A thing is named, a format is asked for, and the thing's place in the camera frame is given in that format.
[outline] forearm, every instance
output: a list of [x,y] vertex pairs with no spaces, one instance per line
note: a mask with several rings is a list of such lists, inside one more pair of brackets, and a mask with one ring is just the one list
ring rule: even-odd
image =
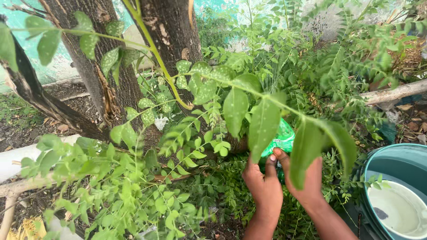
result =
[[255,211],[246,227],[243,240],[271,240],[277,221],[275,217],[264,216],[261,210]]
[[357,237],[323,199],[319,199],[304,207],[322,240],[356,240]]

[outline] fingernail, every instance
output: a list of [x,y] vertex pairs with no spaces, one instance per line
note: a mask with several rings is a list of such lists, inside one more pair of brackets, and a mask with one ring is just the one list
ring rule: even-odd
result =
[[273,152],[276,155],[280,155],[281,154],[280,149],[278,149],[278,148],[273,149]]

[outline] teal plastic tub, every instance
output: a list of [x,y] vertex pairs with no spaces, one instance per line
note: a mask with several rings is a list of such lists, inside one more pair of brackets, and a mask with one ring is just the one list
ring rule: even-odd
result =
[[[383,175],[389,180],[409,188],[427,203],[427,146],[420,144],[401,143],[376,149],[369,157],[357,175],[365,174],[369,179],[372,175]],[[359,212],[362,223],[374,239],[405,240],[381,223],[368,198],[368,188],[365,186]]]

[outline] painted wall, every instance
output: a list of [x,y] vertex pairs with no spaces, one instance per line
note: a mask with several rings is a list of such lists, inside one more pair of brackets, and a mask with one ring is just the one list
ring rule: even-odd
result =
[[[11,6],[12,4],[19,5],[23,8],[27,8],[20,0],[0,0],[3,1],[3,4],[6,6]],[[121,3],[121,0],[112,0],[114,8],[117,12],[117,17],[119,20],[125,22],[125,32],[123,37],[127,40],[135,41],[138,43],[143,43],[143,39],[139,34],[136,26],[133,24],[133,21],[126,11],[124,5]],[[42,9],[41,5],[37,0],[27,0],[27,2],[36,7]],[[260,3],[268,2],[267,0],[250,0],[251,6],[255,6]],[[314,6],[314,3],[318,2],[317,0],[303,0],[303,15],[305,12],[311,10]],[[361,6],[348,5],[352,10],[352,13],[355,16],[358,16],[362,10],[366,7],[369,0],[361,0]],[[403,0],[396,0],[389,5],[388,9],[380,10],[378,14],[373,16],[367,16],[365,22],[375,23],[378,21],[386,20],[391,12],[394,9],[400,11],[401,6],[403,5]],[[215,12],[224,12],[230,9],[237,9],[238,12],[241,10],[248,12],[248,7],[246,4],[241,3],[241,0],[195,0],[194,9],[196,14],[201,14],[203,10],[207,7],[212,8]],[[309,31],[319,32],[322,30],[322,39],[325,41],[331,41],[336,38],[336,29],[339,28],[338,16],[335,14],[339,12],[340,9],[331,6],[327,11],[321,12],[316,19],[309,22],[304,26]],[[10,11],[5,8],[0,7],[0,14],[4,14],[8,17],[7,24],[11,28],[24,28],[24,20],[28,14],[19,12],[19,11]],[[241,14],[233,13],[234,17],[238,20],[240,24],[247,24],[249,21],[247,18],[244,18]],[[320,29],[314,29],[312,24],[321,25]],[[27,32],[14,32],[21,46],[23,46],[26,54],[28,55],[36,73],[39,81],[42,84],[51,83],[59,80],[69,79],[78,77],[78,72],[76,68],[72,68],[70,64],[72,63],[71,57],[68,55],[68,52],[65,46],[60,43],[58,51],[55,54],[53,61],[46,67],[42,66],[38,59],[37,54],[37,43],[40,38],[34,38],[31,40],[25,40],[28,37]],[[245,49],[244,41],[240,41],[235,44],[233,49],[237,51]],[[148,67],[149,63],[145,63],[143,67]],[[4,84],[5,72],[3,68],[0,68],[0,93],[9,91],[9,88]]]

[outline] white bowl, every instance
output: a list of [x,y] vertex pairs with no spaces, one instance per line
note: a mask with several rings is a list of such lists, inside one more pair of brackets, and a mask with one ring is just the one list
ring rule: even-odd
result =
[[409,188],[383,180],[382,190],[368,188],[368,198],[381,223],[390,231],[407,239],[427,237],[427,206]]

